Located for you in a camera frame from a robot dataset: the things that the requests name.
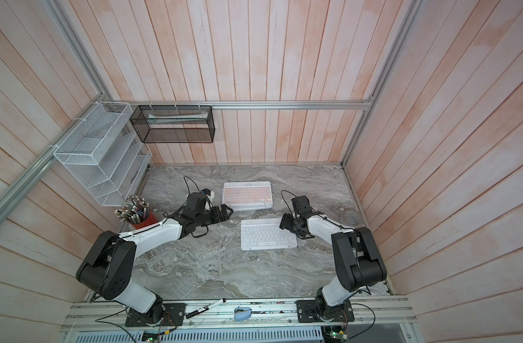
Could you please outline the white key keyboard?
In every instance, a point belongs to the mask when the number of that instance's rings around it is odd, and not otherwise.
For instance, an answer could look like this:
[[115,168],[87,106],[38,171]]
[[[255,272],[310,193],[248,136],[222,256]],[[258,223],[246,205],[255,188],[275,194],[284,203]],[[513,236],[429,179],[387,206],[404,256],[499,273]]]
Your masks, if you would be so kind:
[[241,249],[253,251],[298,247],[297,237],[288,230],[282,230],[280,224],[280,218],[242,220]]

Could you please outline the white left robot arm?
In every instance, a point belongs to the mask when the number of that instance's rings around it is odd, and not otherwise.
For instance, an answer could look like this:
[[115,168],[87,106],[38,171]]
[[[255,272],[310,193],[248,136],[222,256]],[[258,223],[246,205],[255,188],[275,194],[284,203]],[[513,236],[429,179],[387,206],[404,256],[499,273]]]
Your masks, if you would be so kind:
[[116,234],[102,232],[78,268],[75,278],[105,300],[113,300],[138,314],[148,326],[161,324],[164,304],[160,296],[132,280],[137,257],[193,234],[197,228],[225,222],[234,210],[213,204],[208,189],[188,195],[172,214],[148,227]]

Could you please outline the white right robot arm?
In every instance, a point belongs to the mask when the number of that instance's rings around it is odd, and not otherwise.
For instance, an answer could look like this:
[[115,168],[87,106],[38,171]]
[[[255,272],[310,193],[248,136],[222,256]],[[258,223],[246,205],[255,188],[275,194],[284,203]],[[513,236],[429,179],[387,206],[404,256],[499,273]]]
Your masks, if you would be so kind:
[[293,212],[281,218],[280,228],[301,240],[320,238],[334,256],[336,276],[317,291],[313,300],[296,302],[298,321],[348,322],[354,320],[349,299],[362,287],[374,286],[387,278],[387,269],[371,230],[347,227],[316,211],[307,197],[291,200]]

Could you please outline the pink keyboard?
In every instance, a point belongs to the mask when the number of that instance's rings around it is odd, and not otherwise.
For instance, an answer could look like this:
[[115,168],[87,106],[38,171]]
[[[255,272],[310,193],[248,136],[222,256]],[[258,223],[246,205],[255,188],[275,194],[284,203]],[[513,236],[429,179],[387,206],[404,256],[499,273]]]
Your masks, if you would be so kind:
[[271,183],[225,182],[222,203],[237,212],[271,209],[274,205]]

